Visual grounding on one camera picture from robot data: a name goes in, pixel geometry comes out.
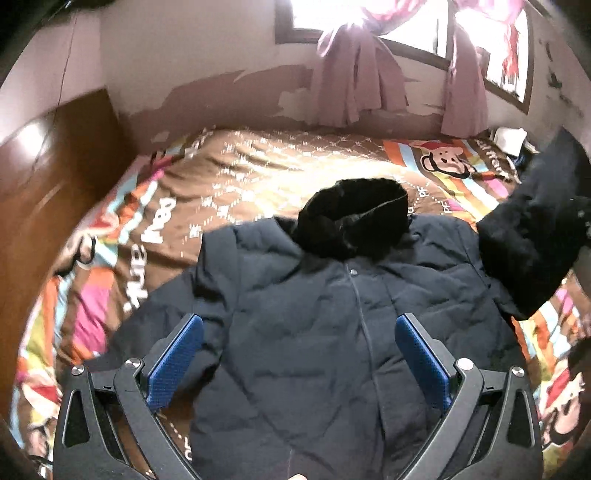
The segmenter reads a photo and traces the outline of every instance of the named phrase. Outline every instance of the bedspread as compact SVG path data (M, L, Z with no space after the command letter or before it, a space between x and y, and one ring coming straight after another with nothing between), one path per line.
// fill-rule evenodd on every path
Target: bedspread
M92 261L75 263L44 287L18 358L10 420L21 446L51 458L61 397L56 377L104 352L110 334L153 289L194 264L204 231L296 216L318 190L358 177L396 179L407 189L409 214L453 215L473 226L518 183L511 162L485 139L382 141L246 130L183 139L106 200L87 230L96 237ZM570 273L530 320L514 322L535 388L546 474L589 421L589 372L573 375L567 358L590 315L591 301ZM191 403L178 398L158 415L190 459ZM136 468L151 475L123 423L120 435Z

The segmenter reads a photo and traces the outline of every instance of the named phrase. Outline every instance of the black puffer jacket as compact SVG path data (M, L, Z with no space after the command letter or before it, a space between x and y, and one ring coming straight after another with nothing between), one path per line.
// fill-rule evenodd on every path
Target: black puffer jacket
M394 341L414 313L457 358L523 364L517 310L489 278L477 234L447 216L408 216L393 180L344 180L298 221L207 233L196 267L153 292L91 369L143 356L186 312L205 346L183 385L207 376L191 426L205 479L395 478L435 417Z

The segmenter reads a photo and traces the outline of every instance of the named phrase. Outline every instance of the wall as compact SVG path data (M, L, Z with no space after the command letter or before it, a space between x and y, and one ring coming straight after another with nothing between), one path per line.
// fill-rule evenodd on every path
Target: wall
M0 86L0 145L18 128L57 106L62 77L62 104L105 86L98 12L80 12L45 27L26 46Z
M38 31L0 87L0 416L51 265L135 153L104 86L100 16L81 12Z
M119 0L103 11L106 84L141 151L214 124L304 125L315 46L275 45L274 8L274 0ZM491 126L524 127L542 143L572 109L547 82L544 41L554 30L537 12L532 22L529 115L488 93L489 117ZM399 138L438 133L446 72L397 60L407 78L408 111L368 113L354 129Z

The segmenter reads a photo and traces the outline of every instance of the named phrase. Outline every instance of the damaged wall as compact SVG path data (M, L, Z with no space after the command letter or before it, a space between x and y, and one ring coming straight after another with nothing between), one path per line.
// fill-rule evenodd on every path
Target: damaged wall
M142 152L212 125L305 125L316 46L276 45L274 15L275 0L118 0L102 12L106 84ZM545 42L552 37L566 44L535 11L532 23L529 114L490 92L487 96L492 127L523 127L541 144L571 121L574 109L547 81L551 61ZM562 44L556 48L563 49ZM397 60L407 79L407 111L365 113L352 129L391 138L438 134L447 73L414 60Z
M42 28L0 86L0 145L58 102L63 105L104 87L98 12L78 12Z

